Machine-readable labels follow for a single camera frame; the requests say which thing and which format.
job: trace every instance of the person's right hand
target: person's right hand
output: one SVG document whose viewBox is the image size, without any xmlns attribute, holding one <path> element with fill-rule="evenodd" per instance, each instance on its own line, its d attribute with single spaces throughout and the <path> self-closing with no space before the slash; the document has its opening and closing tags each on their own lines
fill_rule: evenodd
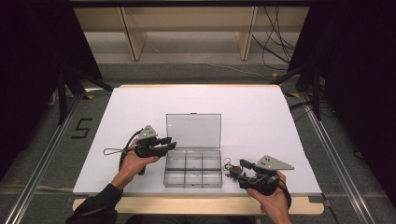
<svg viewBox="0 0 396 224">
<path fill-rule="evenodd" d="M 134 153 L 136 139 L 132 142 L 132 148 L 129 150 L 122 162 L 119 173 L 111 181 L 111 184 L 119 190 L 123 190 L 129 184 L 134 176 L 137 175 L 146 165 L 158 161 L 160 158 L 153 156 L 140 158 Z"/>
<path fill-rule="evenodd" d="M 279 181 L 280 186 L 286 188 L 286 177 L 280 171 L 276 172 L 279 179 L 283 181 Z M 282 189 L 276 188 L 270 196 L 262 195 L 255 189 L 247 189 L 247 193 L 260 203 L 262 213 L 267 214 L 275 224 L 291 223 L 288 202 Z"/>
</svg>

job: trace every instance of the plastic box lid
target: plastic box lid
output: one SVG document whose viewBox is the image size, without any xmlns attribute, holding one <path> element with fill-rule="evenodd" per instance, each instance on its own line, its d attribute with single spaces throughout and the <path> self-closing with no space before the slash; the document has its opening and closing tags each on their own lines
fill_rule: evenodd
<svg viewBox="0 0 396 224">
<path fill-rule="evenodd" d="M 176 149 L 219 149 L 221 114 L 167 114 L 166 132 Z"/>
</svg>

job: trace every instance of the clear plastic box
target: clear plastic box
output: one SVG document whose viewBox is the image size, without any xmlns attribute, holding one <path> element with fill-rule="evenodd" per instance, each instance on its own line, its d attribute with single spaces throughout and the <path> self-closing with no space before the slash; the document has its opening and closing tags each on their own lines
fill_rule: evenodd
<svg viewBox="0 0 396 224">
<path fill-rule="evenodd" d="M 167 188 L 221 188 L 221 114 L 168 114 L 167 135 L 177 142 L 168 151 Z"/>
</svg>

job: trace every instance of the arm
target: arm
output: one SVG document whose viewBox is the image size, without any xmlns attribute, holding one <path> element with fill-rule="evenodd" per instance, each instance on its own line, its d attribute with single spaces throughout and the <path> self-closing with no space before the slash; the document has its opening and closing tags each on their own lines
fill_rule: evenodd
<svg viewBox="0 0 396 224">
<path fill-rule="evenodd" d="M 122 190 L 146 165 L 158 159 L 158 157 L 139 158 L 133 150 L 130 150 L 111 183 L 96 196 L 87 198 L 66 223 L 116 223 L 115 207 L 122 196 Z"/>
<path fill-rule="evenodd" d="M 280 185 L 286 188 L 286 177 L 279 171 L 277 174 L 282 180 Z M 255 189 L 247 189 L 247 193 L 260 203 L 262 212 L 267 214 L 275 224 L 291 223 L 288 202 L 282 189 L 276 188 L 276 191 L 270 196 L 262 195 Z"/>
</svg>

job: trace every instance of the white board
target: white board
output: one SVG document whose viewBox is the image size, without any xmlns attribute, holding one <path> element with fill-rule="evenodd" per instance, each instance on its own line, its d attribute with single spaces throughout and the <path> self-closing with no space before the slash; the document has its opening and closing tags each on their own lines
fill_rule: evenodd
<svg viewBox="0 0 396 224">
<path fill-rule="evenodd" d="M 116 88 L 107 105 L 90 152 L 73 192 L 100 192 L 118 171 L 120 153 L 105 156 L 107 147 L 124 148 L 135 132 L 151 125 L 158 137 L 166 136 L 166 114 L 220 113 L 221 157 L 255 162 L 264 155 L 295 167 L 283 171 L 292 195 L 320 194 L 312 168 L 278 86 L 136 86 Z M 163 184 L 166 158 L 150 164 L 125 189 L 131 195 L 232 194 L 246 195 L 225 176 L 221 189 L 171 189 Z"/>
</svg>

